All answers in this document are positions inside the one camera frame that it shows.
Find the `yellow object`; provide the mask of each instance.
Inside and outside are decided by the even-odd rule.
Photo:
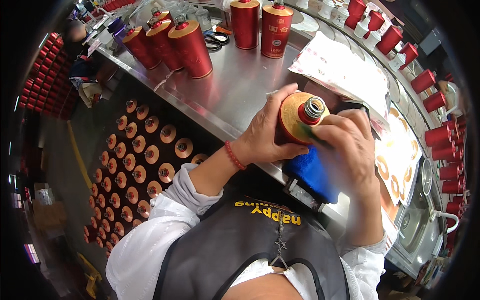
[[[80,168],[80,172],[84,177],[87,187],[91,189],[92,181],[90,180],[90,177],[88,177],[87,169],[85,168],[84,161],[82,159],[82,156],[80,155],[80,151],[78,150],[77,142],[75,141],[75,136],[73,135],[72,125],[70,124],[70,120],[67,121],[67,125],[68,125],[68,133],[70,135],[70,142],[72,143],[73,152],[75,152],[75,158],[77,159],[78,167]]]
[[[86,286],[86,291],[87,293],[93,298],[93,299],[96,299],[96,295],[95,295],[95,290],[96,290],[96,286],[95,286],[95,282],[96,280],[102,280],[102,276],[100,275],[100,273],[92,266],[92,264],[80,253],[77,253],[78,257],[83,261],[83,263],[88,267],[88,269],[90,270],[90,275],[85,273],[85,276],[87,277],[88,279],[88,282],[87,282],[87,286]]]

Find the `wrist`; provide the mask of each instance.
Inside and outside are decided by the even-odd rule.
[[[235,141],[230,142],[230,149],[232,151],[233,156],[240,162],[242,165],[247,166],[252,163],[252,156],[249,155],[250,148],[247,144],[237,139]]]

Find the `white cloth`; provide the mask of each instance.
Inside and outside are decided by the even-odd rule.
[[[198,194],[188,172],[196,164],[184,164],[173,178],[173,184],[152,199],[155,204],[148,221],[130,231],[112,249],[106,274],[120,300],[151,300],[158,273],[170,245],[200,222],[202,215],[223,194],[208,197]],[[368,247],[353,247],[340,239],[337,250],[347,275],[351,299],[378,299],[376,286],[383,274],[385,235],[382,241]],[[266,259],[245,268],[232,286],[273,272]],[[317,299],[310,270],[295,264],[284,272],[304,300]]]

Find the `hand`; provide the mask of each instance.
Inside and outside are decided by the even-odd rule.
[[[275,128],[280,105],[285,98],[297,91],[298,85],[288,84],[272,94],[265,106],[253,117],[247,130],[230,143],[233,154],[244,166],[258,162],[273,162],[307,154],[308,148],[298,144],[277,145]]]
[[[359,201],[380,200],[375,141],[365,112],[348,109],[329,115],[312,133],[334,147],[335,150],[328,150],[315,143],[329,174],[345,194]]]

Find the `faucet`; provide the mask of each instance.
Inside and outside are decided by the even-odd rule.
[[[433,222],[435,220],[435,218],[441,217],[441,216],[446,217],[446,218],[451,218],[451,219],[455,220],[455,225],[447,228],[447,234],[454,231],[456,229],[456,227],[458,226],[458,217],[456,215],[444,213],[444,212],[441,212],[441,211],[438,211],[438,210],[433,210],[433,209],[430,210],[430,222]]]

